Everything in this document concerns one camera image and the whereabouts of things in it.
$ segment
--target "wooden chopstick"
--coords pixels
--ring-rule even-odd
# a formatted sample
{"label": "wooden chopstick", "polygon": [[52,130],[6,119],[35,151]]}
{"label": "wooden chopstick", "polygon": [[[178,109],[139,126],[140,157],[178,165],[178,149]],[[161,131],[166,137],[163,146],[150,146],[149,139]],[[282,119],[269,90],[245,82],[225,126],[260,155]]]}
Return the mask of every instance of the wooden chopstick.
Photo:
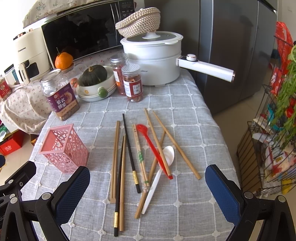
{"label": "wooden chopstick", "polygon": [[110,202],[111,203],[116,202],[116,174],[117,174],[117,152],[118,152],[119,125],[120,125],[120,122],[117,121],[115,136],[114,136],[113,160],[112,160],[112,168],[111,168],[111,191],[110,191]]}
{"label": "wooden chopstick", "polygon": [[169,177],[172,177],[172,173],[170,172],[170,168],[169,168],[168,163],[167,163],[167,161],[166,161],[166,159],[165,159],[165,155],[163,154],[163,150],[162,150],[162,148],[161,148],[161,145],[159,144],[159,141],[158,141],[157,135],[156,135],[156,133],[155,133],[155,130],[154,130],[154,128],[153,128],[152,122],[151,122],[151,120],[150,120],[150,118],[149,118],[149,115],[148,115],[148,112],[147,112],[146,108],[144,108],[144,111],[145,111],[145,115],[146,115],[146,117],[147,117],[147,120],[148,120],[149,126],[150,126],[150,128],[151,128],[153,138],[154,138],[154,140],[155,140],[155,142],[156,142],[156,145],[157,145],[157,148],[158,148],[159,154],[160,154],[160,156],[161,156],[161,158],[162,158],[162,160],[163,160],[163,164],[164,164],[164,166],[165,166],[165,170],[166,170],[168,176],[169,176]]}
{"label": "wooden chopstick", "polygon": [[124,231],[124,186],[126,171],[126,137],[123,139],[123,152],[121,160],[121,181],[120,181],[120,209],[119,209],[119,231]]}
{"label": "wooden chopstick", "polygon": [[[161,137],[161,139],[159,141],[159,143],[160,143],[161,146],[163,145],[163,139],[164,138],[165,138],[165,131],[163,132],[163,135],[162,135],[162,137]],[[157,163],[158,163],[157,158],[154,157],[152,166],[150,168],[149,176],[148,176],[149,182],[152,181],[152,177],[154,175],[154,171],[155,171],[155,168],[156,168]],[[140,218],[140,215],[141,215],[141,212],[142,212],[142,209],[143,209],[145,200],[147,198],[147,195],[148,195],[147,190],[144,190],[144,192],[142,193],[142,196],[141,196],[141,199],[140,199],[140,202],[139,202],[139,205],[138,205],[138,208],[137,208],[137,211],[135,213],[134,218]]]}
{"label": "wooden chopstick", "polygon": [[197,170],[191,164],[191,162],[189,161],[189,159],[187,158],[187,156],[185,155],[185,153],[183,152],[183,150],[177,144],[177,142],[175,141],[175,139],[172,137],[172,135],[169,133],[168,129],[164,126],[164,124],[161,122],[161,120],[158,118],[158,116],[155,114],[154,111],[153,111],[153,114],[155,115],[155,117],[158,120],[159,124],[162,126],[163,130],[167,133],[168,137],[170,138],[170,140],[172,141],[172,143],[175,145],[175,147],[177,148],[177,150],[179,151],[179,153],[181,154],[181,156],[183,157],[184,161],[187,163],[187,165],[189,166],[189,168],[191,169],[191,171],[194,173],[194,175],[196,176],[196,178],[197,179],[201,179],[201,176],[199,175],[199,173],[197,172]]}
{"label": "wooden chopstick", "polygon": [[133,127],[133,136],[134,136],[136,148],[137,148],[137,156],[138,156],[138,160],[140,163],[140,168],[141,168],[141,172],[142,172],[142,176],[143,176],[143,184],[145,187],[150,187],[147,173],[145,170],[145,163],[144,163],[144,159],[143,159],[143,155],[142,155],[142,151],[141,151],[137,128],[136,128],[135,124],[133,124],[132,127]]}
{"label": "wooden chopstick", "polygon": [[115,203],[115,212],[114,212],[114,237],[118,237],[118,226],[119,226],[118,213],[119,213],[119,202],[120,202],[120,182],[121,182],[121,164],[122,164],[122,155],[123,155],[123,142],[124,142],[124,137],[122,139],[118,179],[117,179],[117,186],[116,186],[116,203]]}
{"label": "wooden chopstick", "polygon": [[128,129],[126,128],[126,120],[124,118],[124,114],[122,114],[122,116],[123,116],[124,130],[126,132],[126,144],[128,146],[128,154],[130,156],[131,169],[133,171],[133,180],[134,180],[135,185],[136,185],[137,193],[141,193],[141,189],[140,189],[140,185],[139,185],[139,182],[138,182],[138,177],[137,177],[137,173],[136,173],[136,169],[135,169],[135,163],[133,162],[133,155],[131,153],[131,146],[130,146],[129,139],[128,139]]}

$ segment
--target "floor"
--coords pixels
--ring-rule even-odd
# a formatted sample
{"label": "floor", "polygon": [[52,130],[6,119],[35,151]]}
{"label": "floor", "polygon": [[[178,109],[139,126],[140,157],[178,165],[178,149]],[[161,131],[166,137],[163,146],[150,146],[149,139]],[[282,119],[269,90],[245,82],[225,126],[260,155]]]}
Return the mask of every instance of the floor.
{"label": "floor", "polygon": [[[265,83],[268,83],[271,73],[266,75]],[[214,116],[216,123],[220,126],[221,132],[224,136],[225,142],[228,146],[231,158],[235,167],[238,166],[236,151],[237,144],[242,138],[244,132],[247,129],[247,121],[254,118],[257,108],[260,105],[264,90],[263,88],[255,93],[252,97],[243,100],[236,105],[222,111]],[[30,157],[33,146],[30,143],[29,135],[26,135],[24,145],[21,149],[6,156],[6,164],[0,171],[0,185],[3,185],[10,175],[21,167]],[[268,196],[268,199],[275,199],[277,195]],[[285,195],[288,203],[290,204],[290,210],[294,217],[294,223],[296,224],[296,205],[293,205],[296,199],[296,188]],[[262,221],[258,221],[255,225],[254,231],[250,238],[250,241],[256,241],[258,233],[260,231]]]}

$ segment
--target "metal screw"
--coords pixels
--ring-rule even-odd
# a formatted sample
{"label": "metal screw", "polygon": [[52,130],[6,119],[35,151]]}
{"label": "metal screw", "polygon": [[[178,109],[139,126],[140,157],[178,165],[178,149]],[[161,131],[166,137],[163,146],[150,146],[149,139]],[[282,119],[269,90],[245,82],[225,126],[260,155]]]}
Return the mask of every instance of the metal screw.
{"label": "metal screw", "polygon": [[43,200],[47,200],[51,197],[51,194],[49,192],[46,192],[46,193],[43,193],[41,197]]}
{"label": "metal screw", "polygon": [[11,198],[10,203],[14,204],[14,203],[16,203],[16,202],[17,202],[17,197],[13,197],[13,198]]}
{"label": "metal screw", "polygon": [[279,200],[280,202],[285,202],[285,201],[286,201],[286,199],[285,199],[284,196],[279,196],[279,197],[278,197],[278,200]]}
{"label": "metal screw", "polygon": [[252,199],[254,197],[253,193],[251,193],[251,192],[245,192],[244,196],[248,199]]}

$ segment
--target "white pot lid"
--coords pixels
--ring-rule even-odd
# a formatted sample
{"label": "white pot lid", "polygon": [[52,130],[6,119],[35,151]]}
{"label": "white pot lid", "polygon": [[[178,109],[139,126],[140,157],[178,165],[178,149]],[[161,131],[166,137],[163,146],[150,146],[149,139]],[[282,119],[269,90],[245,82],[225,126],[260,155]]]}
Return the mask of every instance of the white pot lid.
{"label": "white pot lid", "polygon": [[137,35],[131,38],[124,38],[120,41],[122,45],[132,44],[137,46],[150,46],[150,45],[172,45],[183,39],[181,34],[165,31],[148,32],[145,34]]}

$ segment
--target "jar lid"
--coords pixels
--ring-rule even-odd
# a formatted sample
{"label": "jar lid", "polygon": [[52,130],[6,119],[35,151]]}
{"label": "jar lid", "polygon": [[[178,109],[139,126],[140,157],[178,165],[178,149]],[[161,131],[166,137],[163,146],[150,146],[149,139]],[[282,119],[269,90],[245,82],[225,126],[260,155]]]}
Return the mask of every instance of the jar lid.
{"label": "jar lid", "polygon": [[171,44],[177,43],[182,39],[183,39],[183,36],[178,33],[156,31],[156,32],[140,34],[131,38],[123,38],[122,40],[120,40],[120,43],[122,43],[123,45],[132,44],[136,46],[142,46],[142,45],[150,46],[150,45],[164,45],[164,44],[171,45]]}
{"label": "jar lid", "polygon": [[47,81],[50,81],[51,79],[56,77],[60,72],[61,72],[60,69],[55,69],[55,70],[49,72],[39,81],[39,83],[45,83]]}
{"label": "jar lid", "polygon": [[122,67],[121,72],[125,76],[136,76],[140,73],[140,66],[137,64],[128,64]]}
{"label": "jar lid", "polygon": [[118,53],[115,55],[112,55],[110,58],[111,63],[120,63],[128,59],[127,53]]}

